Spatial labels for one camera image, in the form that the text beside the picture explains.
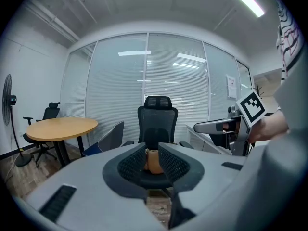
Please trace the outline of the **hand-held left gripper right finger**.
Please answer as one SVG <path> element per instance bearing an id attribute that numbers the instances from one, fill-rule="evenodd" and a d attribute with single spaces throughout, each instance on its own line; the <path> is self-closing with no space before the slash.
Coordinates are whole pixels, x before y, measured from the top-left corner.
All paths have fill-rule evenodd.
<path id="1" fill-rule="evenodd" d="M 174 188 L 172 231 L 261 231 L 253 194 L 262 149 L 247 157 L 159 144 L 159 163 Z"/>

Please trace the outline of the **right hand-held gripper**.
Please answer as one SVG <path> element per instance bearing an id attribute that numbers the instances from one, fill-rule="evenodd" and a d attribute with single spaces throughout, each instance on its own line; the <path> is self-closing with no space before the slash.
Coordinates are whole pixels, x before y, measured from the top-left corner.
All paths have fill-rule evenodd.
<path id="1" fill-rule="evenodd" d="M 232 155 L 246 156 L 249 153 L 249 136 L 253 125 L 265 116 L 266 110 L 255 90 L 249 91 L 236 105 L 228 108 L 229 118 L 200 122 L 194 125 L 197 133 L 235 133 L 230 143 Z"/>

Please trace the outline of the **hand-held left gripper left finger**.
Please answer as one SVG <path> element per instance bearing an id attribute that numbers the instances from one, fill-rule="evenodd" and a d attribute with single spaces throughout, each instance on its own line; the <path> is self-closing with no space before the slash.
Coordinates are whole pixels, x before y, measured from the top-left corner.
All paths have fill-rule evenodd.
<path id="1" fill-rule="evenodd" d="M 145 159 L 144 143 L 83 157 L 16 204 L 40 231 L 166 231 L 139 185 Z"/>

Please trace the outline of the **brown leather handbag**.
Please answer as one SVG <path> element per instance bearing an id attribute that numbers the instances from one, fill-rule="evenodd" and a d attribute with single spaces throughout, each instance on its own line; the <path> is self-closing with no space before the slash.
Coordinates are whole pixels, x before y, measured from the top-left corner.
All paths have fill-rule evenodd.
<path id="1" fill-rule="evenodd" d="M 158 151 L 146 149 L 146 163 L 144 170 L 149 171 L 153 175 L 163 174 L 163 169 L 159 164 Z"/>

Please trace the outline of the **person's right forearm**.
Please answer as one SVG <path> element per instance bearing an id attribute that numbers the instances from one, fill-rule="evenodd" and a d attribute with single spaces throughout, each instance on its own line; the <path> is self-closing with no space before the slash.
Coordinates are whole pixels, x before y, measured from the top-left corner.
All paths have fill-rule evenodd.
<path id="1" fill-rule="evenodd" d="M 271 140 L 275 136 L 286 133 L 288 125 L 281 110 L 265 116 L 255 123 L 248 138 L 249 143 Z"/>

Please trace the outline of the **grey-backed blue chair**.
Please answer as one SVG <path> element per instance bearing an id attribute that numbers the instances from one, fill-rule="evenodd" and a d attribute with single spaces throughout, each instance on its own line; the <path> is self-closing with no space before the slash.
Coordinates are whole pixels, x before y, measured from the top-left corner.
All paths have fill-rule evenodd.
<path id="1" fill-rule="evenodd" d="M 120 147 L 122 145 L 124 124 L 124 121 L 115 124 L 108 133 L 101 137 L 98 142 L 87 148 L 82 155 L 90 156 Z"/>

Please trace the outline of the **paper notice on glass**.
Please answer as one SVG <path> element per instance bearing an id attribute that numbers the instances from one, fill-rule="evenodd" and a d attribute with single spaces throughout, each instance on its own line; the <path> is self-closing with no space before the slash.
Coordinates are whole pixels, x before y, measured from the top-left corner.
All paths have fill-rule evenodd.
<path id="1" fill-rule="evenodd" d="M 236 79 L 226 75 L 227 80 L 227 96 L 228 98 L 237 99 Z"/>

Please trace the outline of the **black mesh office chair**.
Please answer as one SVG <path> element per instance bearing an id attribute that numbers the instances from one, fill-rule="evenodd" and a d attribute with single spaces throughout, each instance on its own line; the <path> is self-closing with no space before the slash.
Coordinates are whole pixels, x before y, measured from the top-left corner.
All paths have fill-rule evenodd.
<path id="1" fill-rule="evenodd" d="M 158 151 L 160 142 L 175 144 L 174 134 L 178 110 L 172 106 L 167 96 L 148 96 L 143 106 L 137 110 L 139 120 L 139 143 L 145 143 L 146 149 Z M 163 174 L 153 175 L 147 170 L 141 172 L 139 181 L 145 189 L 157 189 L 172 197 L 168 188 L 172 184 Z"/>

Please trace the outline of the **round wooden table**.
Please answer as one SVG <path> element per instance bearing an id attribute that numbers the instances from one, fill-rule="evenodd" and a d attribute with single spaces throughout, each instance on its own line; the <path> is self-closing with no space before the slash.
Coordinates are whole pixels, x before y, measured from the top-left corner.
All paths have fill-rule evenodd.
<path id="1" fill-rule="evenodd" d="M 91 118 L 61 117 L 45 119 L 30 125 L 26 129 L 29 138 L 40 142 L 53 142 L 62 167 L 68 165 L 69 159 L 65 141 L 77 138 L 80 154 L 84 152 L 82 136 L 98 126 L 98 121 Z"/>

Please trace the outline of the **black office chair with headrest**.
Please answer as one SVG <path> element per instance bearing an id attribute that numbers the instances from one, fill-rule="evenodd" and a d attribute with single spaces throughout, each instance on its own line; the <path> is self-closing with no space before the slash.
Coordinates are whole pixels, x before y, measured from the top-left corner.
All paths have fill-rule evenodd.
<path id="1" fill-rule="evenodd" d="M 58 107 L 58 103 L 53 103 L 50 102 L 49 106 L 45 109 L 44 115 L 42 119 L 36 120 L 36 122 L 39 122 L 41 120 L 46 120 L 46 119 L 53 119 L 56 118 L 59 114 L 60 108 Z M 49 150 L 54 149 L 54 146 L 49 146 L 46 142 L 41 142 L 41 141 L 35 141 L 27 136 L 27 134 L 23 134 L 23 138 L 25 139 L 26 142 L 35 145 L 37 148 L 39 148 L 36 151 L 31 152 L 31 157 L 34 158 L 34 154 L 38 154 L 37 158 L 35 159 L 35 164 L 36 167 L 39 167 L 38 160 L 43 154 L 51 156 L 54 160 L 57 160 L 57 157 L 54 156 L 52 153 L 49 152 Z"/>

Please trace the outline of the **striped white shirt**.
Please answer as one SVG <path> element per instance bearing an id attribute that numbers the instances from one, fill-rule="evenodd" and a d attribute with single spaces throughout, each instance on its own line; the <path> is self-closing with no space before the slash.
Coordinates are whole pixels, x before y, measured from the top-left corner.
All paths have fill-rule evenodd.
<path id="1" fill-rule="evenodd" d="M 281 83 L 283 83 L 296 64 L 305 40 L 300 27 L 288 8 L 280 0 L 277 0 L 277 4 L 279 26 L 276 48 L 282 57 Z"/>

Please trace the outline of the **black standing fan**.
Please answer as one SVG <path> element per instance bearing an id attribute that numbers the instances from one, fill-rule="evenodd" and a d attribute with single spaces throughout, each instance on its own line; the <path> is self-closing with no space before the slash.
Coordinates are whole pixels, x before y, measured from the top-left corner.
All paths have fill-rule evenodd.
<path id="1" fill-rule="evenodd" d="M 4 82 L 2 93 L 2 116 L 6 126 L 9 124 L 9 122 L 11 123 L 13 137 L 19 153 L 15 160 L 15 165 L 17 167 L 24 167 L 30 163 L 32 156 L 30 154 L 23 154 L 18 144 L 13 123 L 13 106 L 16 105 L 16 102 L 17 97 L 12 95 L 12 76 L 11 74 L 8 74 Z"/>

